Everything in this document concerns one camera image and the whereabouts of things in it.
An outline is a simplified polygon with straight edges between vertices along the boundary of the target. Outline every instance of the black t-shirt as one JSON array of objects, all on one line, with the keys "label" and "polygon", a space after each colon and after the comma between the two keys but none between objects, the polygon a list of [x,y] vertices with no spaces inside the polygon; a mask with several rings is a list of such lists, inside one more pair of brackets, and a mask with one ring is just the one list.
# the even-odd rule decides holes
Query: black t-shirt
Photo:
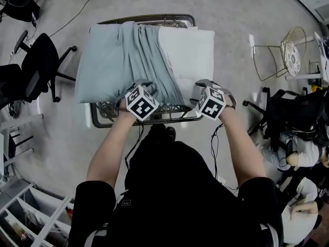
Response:
[{"label": "black t-shirt", "polygon": [[212,176],[200,154],[182,142],[166,144],[164,150],[163,144],[143,140],[130,161],[125,187],[116,208],[108,183],[87,181],[77,187],[69,246],[84,246],[104,223],[107,236],[95,237],[93,246],[266,246],[260,224],[270,224],[282,243],[273,181],[248,180],[235,197]]}]

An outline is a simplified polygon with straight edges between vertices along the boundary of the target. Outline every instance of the wire chair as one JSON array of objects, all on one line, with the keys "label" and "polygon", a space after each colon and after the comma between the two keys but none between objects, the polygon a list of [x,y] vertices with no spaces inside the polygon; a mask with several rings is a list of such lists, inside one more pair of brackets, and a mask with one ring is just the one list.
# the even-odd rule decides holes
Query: wire chair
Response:
[{"label": "wire chair", "polygon": [[[257,75],[260,79],[260,81],[265,81],[274,75],[276,75],[277,78],[281,77],[282,75],[286,74],[289,72],[292,76],[296,76],[298,72],[300,71],[301,63],[304,59],[305,53],[306,53],[306,34],[305,31],[302,27],[293,27],[289,33],[284,37],[284,39],[281,41],[280,46],[277,45],[255,45],[252,47],[252,52],[253,52],[253,62],[255,65],[255,69],[257,72]],[[254,48],[256,47],[267,47],[268,50],[270,51],[274,64],[276,67],[276,72],[270,76],[268,76],[265,79],[261,79],[261,76],[259,75],[256,61],[255,61],[255,56],[254,56]],[[271,50],[271,48],[279,48],[282,61],[283,61],[283,68],[281,70],[278,70],[278,66],[274,57],[274,54]]]}]

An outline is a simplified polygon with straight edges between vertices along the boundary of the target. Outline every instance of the black and white marker cube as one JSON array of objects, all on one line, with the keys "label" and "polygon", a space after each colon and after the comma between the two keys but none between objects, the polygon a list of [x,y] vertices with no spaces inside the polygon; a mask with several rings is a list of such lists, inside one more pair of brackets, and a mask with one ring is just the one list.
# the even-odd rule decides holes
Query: black and white marker cube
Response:
[{"label": "black and white marker cube", "polygon": [[208,86],[195,109],[203,116],[217,120],[225,106],[224,93],[221,90],[214,90]]},{"label": "black and white marker cube", "polygon": [[127,110],[140,121],[144,121],[159,106],[159,103],[151,94],[138,85],[132,92],[125,95]]}]

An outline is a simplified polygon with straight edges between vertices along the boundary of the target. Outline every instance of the light blue cloth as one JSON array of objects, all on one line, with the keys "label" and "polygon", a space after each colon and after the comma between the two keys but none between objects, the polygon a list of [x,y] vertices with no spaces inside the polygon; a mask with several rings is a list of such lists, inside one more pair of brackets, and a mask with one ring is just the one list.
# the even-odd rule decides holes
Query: light blue cloth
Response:
[{"label": "light blue cloth", "polygon": [[79,64],[76,102],[116,102],[133,82],[148,79],[157,101],[183,104],[158,33],[158,26],[134,22],[93,26]]}]

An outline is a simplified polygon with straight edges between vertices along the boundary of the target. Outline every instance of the concrete floor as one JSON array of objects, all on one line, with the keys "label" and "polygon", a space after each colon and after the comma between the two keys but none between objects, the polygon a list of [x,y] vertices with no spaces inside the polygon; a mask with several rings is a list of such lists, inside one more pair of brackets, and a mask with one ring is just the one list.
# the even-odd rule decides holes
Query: concrete floor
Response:
[{"label": "concrete floor", "polygon": [[[69,21],[87,0],[44,0],[42,16],[35,37],[40,33],[52,34]],[[53,40],[59,55],[68,47],[77,45],[78,51],[70,53],[60,67],[60,72],[75,77],[81,52],[88,31],[94,23],[153,13],[188,13],[195,17],[200,29],[214,30],[215,35],[215,72],[214,80],[230,89],[238,100],[238,112],[246,129],[257,119],[254,112],[241,106],[243,100],[259,100],[262,86],[269,86],[273,93],[278,89],[300,91],[305,81],[286,81],[284,77],[271,78],[261,83],[254,69],[251,57],[250,40],[252,35],[256,44],[279,45],[293,26],[302,26],[307,36],[314,31],[320,33],[314,18],[295,0],[91,0],[82,13],[67,27],[58,32]],[[23,30],[31,24],[5,17],[0,24],[0,64],[7,64],[9,55]],[[308,61],[316,56],[316,47],[307,46]],[[25,53],[14,56],[11,63],[21,63]],[[269,55],[256,52],[265,76],[273,72]],[[52,103],[51,93],[43,93],[37,101],[25,104],[22,116],[43,113],[41,122],[23,127],[21,131],[34,139],[25,147],[33,147],[34,153],[16,166],[23,177],[36,182],[40,187],[59,195],[74,195],[75,188],[86,177],[89,162],[108,129],[90,126],[88,107],[74,102],[74,84],[57,79],[57,91],[62,100]],[[5,109],[3,119],[9,119]],[[177,139],[195,148],[214,172],[210,152],[210,138],[219,121],[204,118],[198,122],[176,123]],[[124,150],[126,154],[136,142],[138,128],[131,130]],[[236,187],[230,151],[225,129],[218,131],[218,175],[230,187]],[[277,177],[275,167],[266,164],[269,175]],[[124,163],[121,165],[116,193],[123,191],[126,174]]]}]

